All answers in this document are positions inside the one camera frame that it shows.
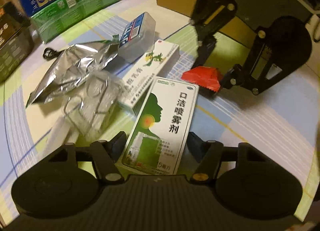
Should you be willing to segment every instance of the clear plastic packaging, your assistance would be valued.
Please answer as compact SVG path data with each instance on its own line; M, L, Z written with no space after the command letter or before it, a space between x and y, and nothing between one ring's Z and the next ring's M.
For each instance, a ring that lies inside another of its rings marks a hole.
M133 62L147 51L152 50L155 40L156 21L145 12L130 22L120 39L119 56Z
M88 142L95 141L108 127L123 81L107 71L96 71L84 89L68 98L63 113Z
M31 17L41 40L49 42L93 13L120 0L57 0Z

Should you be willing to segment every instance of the metal bolt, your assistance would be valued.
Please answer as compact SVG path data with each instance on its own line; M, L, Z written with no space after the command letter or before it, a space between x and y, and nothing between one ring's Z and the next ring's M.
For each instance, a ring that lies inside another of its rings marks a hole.
M252 94L254 94L255 96L259 94L259 90L254 88L252 89Z
M258 31L258 36L259 36L259 38L264 39L266 37L266 33L262 30Z
M209 176L205 173L195 173L192 175L192 178L196 181L206 181L209 179Z
M235 9L235 5L234 5L234 4L228 4L228 5L227 5L227 9L228 9L229 11L233 11L233 10Z
M106 175L106 180L108 181L118 181L122 178L122 176L118 173L109 173Z
M237 84L237 81L235 79L230 79L231 85L235 86Z

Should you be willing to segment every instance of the black cable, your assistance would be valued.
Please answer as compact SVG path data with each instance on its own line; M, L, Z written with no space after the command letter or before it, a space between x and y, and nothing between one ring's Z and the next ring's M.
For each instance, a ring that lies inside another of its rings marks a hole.
M47 61L52 60L54 58L59 57L59 55L62 53L63 51L55 51L52 48L46 48L43 52L43 58L46 59Z
M315 26L315 30L313 31L313 41L315 43L318 43L320 41L320 36L319 36L318 39L316 38L316 33L317 33L317 31L320 30L320 26L319 25L320 25L320 20L318 21L317 25Z

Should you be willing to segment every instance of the red object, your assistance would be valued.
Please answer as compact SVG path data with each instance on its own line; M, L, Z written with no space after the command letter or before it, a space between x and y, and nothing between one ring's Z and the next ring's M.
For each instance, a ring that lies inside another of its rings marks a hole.
M181 79L218 92L222 75L217 68L199 66L184 72Z

